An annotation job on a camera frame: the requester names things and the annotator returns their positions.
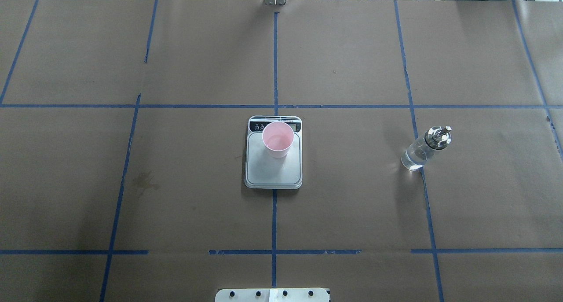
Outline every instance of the clear liquid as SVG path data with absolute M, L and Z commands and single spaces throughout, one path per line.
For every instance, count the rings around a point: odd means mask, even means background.
M 424 166 L 422 163 L 416 163 L 412 159 L 410 159 L 408 150 L 401 156 L 402 165 L 405 166 L 407 169 L 411 171 L 418 170 Z
M 422 168 L 432 156 L 435 150 L 428 147 L 424 139 L 417 139 L 401 156 L 402 165 L 411 171 Z

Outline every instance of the glass bottle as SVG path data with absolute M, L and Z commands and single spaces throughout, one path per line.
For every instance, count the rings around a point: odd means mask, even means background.
M 402 165 L 411 171 L 422 168 L 436 153 L 452 142 L 452 127 L 432 127 L 418 137 L 401 156 Z

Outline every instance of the white metal plate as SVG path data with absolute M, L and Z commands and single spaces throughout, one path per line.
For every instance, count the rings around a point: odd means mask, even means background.
M 222 289 L 215 302 L 330 302 L 323 288 Z

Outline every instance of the pink plastic cup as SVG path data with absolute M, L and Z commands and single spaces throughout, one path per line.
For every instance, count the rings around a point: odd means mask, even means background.
M 262 132 L 262 141 L 271 156 L 283 158 L 293 143 L 293 129 L 284 122 L 269 123 Z

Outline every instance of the grid line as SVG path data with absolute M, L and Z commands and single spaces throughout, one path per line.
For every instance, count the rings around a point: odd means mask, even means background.
M 537 89 L 539 91 L 539 95 L 541 97 L 541 103 L 543 103 L 543 108 L 545 109 L 545 114 L 547 115 L 547 118 L 549 118 L 549 123 L 551 124 L 551 132 L 553 134 L 553 138 L 555 139 L 555 145 L 557 146 L 557 152 L 559 152 L 559 158 L 561 159 L 561 161 L 563 161 L 563 151 L 561 149 L 561 141 L 559 140 L 559 135 L 557 135 L 557 130 L 555 129 L 555 126 L 553 125 L 553 118 L 551 117 L 551 113 L 549 112 L 549 109 L 547 108 L 547 101 L 545 100 L 545 94 L 543 93 L 543 88 L 541 87 L 541 83 L 539 82 L 539 77 L 537 77 L 537 71 L 535 69 L 534 61 L 531 58 L 530 50 L 528 49 L 528 46 L 527 46 L 526 37 L 524 36 L 524 32 L 522 30 L 522 25 L 520 23 L 520 17 L 518 15 L 518 8 L 516 7 L 516 1 L 515 0 L 512 0 L 512 8 L 514 10 L 514 16 L 516 18 L 516 24 L 518 26 L 518 31 L 519 31 L 520 37 L 522 39 L 522 45 L 524 47 L 524 50 L 526 51 L 526 56 L 527 56 L 528 62 L 530 64 L 530 68 L 531 68 L 532 74 L 534 76 L 535 83 L 537 84 Z
M 274 12 L 274 115 L 278 115 L 278 15 Z M 278 286 L 278 190 L 272 190 L 272 288 Z
M 133 135 L 135 134 L 135 126 L 137 125 L 137 114 L 139 113 L 139 103 L 141 102 L 141 95 L 137 96 L 135 104 L 135 112 L 133 113 L 133 122 L 131 123 L 131 131 L 129 133 L 129 142 L 127 143 L 127 153 L 125 153 L 125 162 L 123 164 L 123 173 L 121 174 L 121 183 L 119 184 L 119 196 L 117 198 L 117 206 L 115 208 L 115 216 L 113 220 L 113 228 L 111 230 L 111 238 L 109 242 L 109 250 L 107 252 L 106 267 L 104 272 L 104 280 L 100 292 L 100 302 L 104 302 L 105 292 L 107 288 L 107 280 L 109 278 L 109 271 L 111 268 L 111 258 L 113 256 L 113 248 L 115 245 L 115 236 L 117 235 L 117 224 L 119 223 L 119 213 L 121 211 L 121 202 L 123 201 L 123 192 L 125 191 L 125 176 L 129 167 L 129 157 L 131 156 L 131 145 L 133 143 Z
M 410 79 L 408 71 L 406 70 L 406 53 L 405 45 L 402 39 L 402 29 L 401 29 L 401 19 L 398 13 L 398 3 L 393 1 L 395 5 L 395 17 L 397 21 L 397 31 L 398 31 L 398 41 L 401 47 L 402 56 L 402 66 L 405 74 L 406 89 L 408 90 L 409 105 L 410 105 L 410 118 L 413 124 L 414 138 L 418 138 L 418 128 L 416 116 L 414 115 L 414 102 L 412 96 L 412 90 L 410 88 Z M 436 276 L 436 286 L 438 286 L 438 298 L 440 302 L 444 302 L 444 292 L 442 290 L 442 277 L 440 276 L 440 264 L 438 262 L 438 253 L 436 252 L 436 240 L 434 238 L 434 225 L 432 224 L 432 212 L 430 211 L 430 200 L 428 200 L 428 189 L 426 187 L 426 177 L 424 176 L 424 169 L 420 170 L 420 175 L 422 176 L 422 184 L 424 186 L 424 200 L 426 202 L 426 220 L 428 221 L 428 232 L 430 234 L 430 245 L 432 247 L 432 260 L 434 260 L 434 274 Z
M 158 0 L 154 0 L 153 15 L 150 19 L 149 37 L 146 40 L 145 63 L 149 61 L 150 41 L 153 39 L 154 19 L 157 16 Z
M 2 94 L 0 95 L 0 104 L 2 104 L 2 102 L 4 101 L 4 96 L 6 96 L 6 92 L 8 91 L 8 85 L 10 85 L 12 74 L 14 73 L 14 69 L 16 69 L 16 64 L 18 63 L 18 58 L 20 57 L 20 52 L 22 51 L 24 42 L 26 41 L 29 27 L 32 24 L 33 16 L 35 15 L 38 3 L 39 0 L 35 0 L 35 2 L 33 3 L 32 12 L 29 14 L 29 19 L 28 19 L 28 23 L 26 24 L 26 29 L 24 29 L 22 39 L 20 40 L 20 45 L 18 45 L 16 55 L 14 55 L 14 60 L 12 61 L 12 66 L 10 66 L 10 71 L 8 71 L 8 77 L 6 77 L 6 83 L 4 83 L 4 88 L 2 88 Z
M 0 108 L 109 108 L 134 109 L 135 104 L 0 104 Z M 410 109 L 404 104 L 141 104 L 139 109 Z M 415 109 L 563 109 L 563 105 L 420 105 Z
M 273 254 L 274 250 L 269 249 L 251 249 L 251 250 L 209 250 L 211 256 L 234 255 L 234 254 Z M 359 254 L 360 249 L 276 249 L 278 254 Z
M 563 248 L 444 248 L 436 249 L 438 254 L 508 254 L 508 253 L 534 253 L 557 252 L 563 253 Z M 432 254 L 430 249 L 413 249 L 411 254 Z
M 2 254 L 109 254 L 109 250 L 0 250 Z M 149 254 L 148 250 L 114 250 L 112 254 Z

